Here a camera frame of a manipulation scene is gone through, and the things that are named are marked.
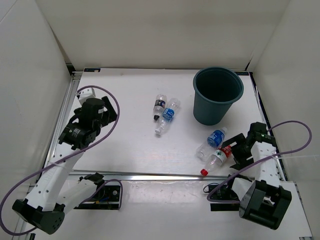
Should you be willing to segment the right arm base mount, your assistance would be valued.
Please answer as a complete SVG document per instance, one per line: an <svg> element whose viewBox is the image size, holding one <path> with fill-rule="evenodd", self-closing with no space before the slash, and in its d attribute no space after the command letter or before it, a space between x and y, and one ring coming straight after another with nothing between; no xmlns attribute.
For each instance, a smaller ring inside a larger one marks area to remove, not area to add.
<svg viewBox="0 0 320 240"><path fill-rule="evenodd" d="M215 187L217 187L218 183L210 183L203 187L203 192L208 194ZM223 185L217 192L215 192L211 197L211 200L219 200L219 201L239 201L238 196L231 188L225 184ZM212 202L210 203L210 211L211 212L236 212L239 210L238 203L219 203Z"/></svg>

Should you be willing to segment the black label plastic bottle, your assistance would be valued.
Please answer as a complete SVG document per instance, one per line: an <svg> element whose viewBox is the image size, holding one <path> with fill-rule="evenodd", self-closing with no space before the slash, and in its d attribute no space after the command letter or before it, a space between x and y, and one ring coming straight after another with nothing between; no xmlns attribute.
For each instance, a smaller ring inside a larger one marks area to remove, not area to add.
<svg viewBox="0 0 320 240"><path fill-rule="evenodd" d="M164 94L158 94L155 98L155 103L153 107L153 120L155 122L162 116L167 103L167 96Z"/></svg>

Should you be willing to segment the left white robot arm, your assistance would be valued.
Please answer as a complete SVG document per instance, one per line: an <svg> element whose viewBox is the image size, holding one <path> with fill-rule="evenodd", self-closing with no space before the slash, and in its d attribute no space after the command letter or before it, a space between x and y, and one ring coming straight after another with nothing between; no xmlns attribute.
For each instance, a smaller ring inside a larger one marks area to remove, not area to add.
<svg viewBox="0 0 320 240"><path fill-rule="evenodd" d="M52 235L61 226L65 215L90 199L100 200L105 194L103 176L89 174L79 179L71 190L61 192L65 181L101 129L117 121L117 113L107 96L88 97L58 138L53 163L23 200L17 199L12 209L27 223Z"/></svg>

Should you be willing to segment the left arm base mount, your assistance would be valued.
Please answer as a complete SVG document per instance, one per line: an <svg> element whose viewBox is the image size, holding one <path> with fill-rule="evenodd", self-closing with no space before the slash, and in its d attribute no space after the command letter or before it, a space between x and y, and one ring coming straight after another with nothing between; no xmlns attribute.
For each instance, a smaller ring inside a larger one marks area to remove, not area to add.
<svg viewBox="0 0 320 240"><path fill-rule="evenodd" d="M76 206L75 210L120 210L123 199L123 184L120 180L107 180L90 200Z"/></svg>

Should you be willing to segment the red label red cap bottle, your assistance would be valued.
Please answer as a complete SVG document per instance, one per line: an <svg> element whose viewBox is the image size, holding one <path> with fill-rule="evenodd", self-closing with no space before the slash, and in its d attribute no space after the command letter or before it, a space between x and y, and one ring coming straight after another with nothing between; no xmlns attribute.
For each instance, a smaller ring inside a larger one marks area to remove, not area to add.
<svg viewBox="0 0 320 240"><path fill-rule="evenodd" d="M232 148L230 145L220 147L206 159L205 166L200 171L200 174L202 176L207 176L209 173L219 169L231 154Z"/></svg>

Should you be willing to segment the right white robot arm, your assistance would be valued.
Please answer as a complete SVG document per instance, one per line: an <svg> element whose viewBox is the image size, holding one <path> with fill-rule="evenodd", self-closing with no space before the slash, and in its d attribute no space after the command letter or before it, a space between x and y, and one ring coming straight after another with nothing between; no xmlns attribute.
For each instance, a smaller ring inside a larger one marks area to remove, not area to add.
<svg viewBox="0 0 320 240"><path fill-rule="evenodd" d="M239 199L239 216L272 230L278 229L291 203L292 194L280 183L277 163L271 158L259 160L276 151L276 140L268 135L267 125L251 123L247 135L242 133L228 139L237 171L248 171L249 176L237 175L224 193L230 200Z"/></svg>

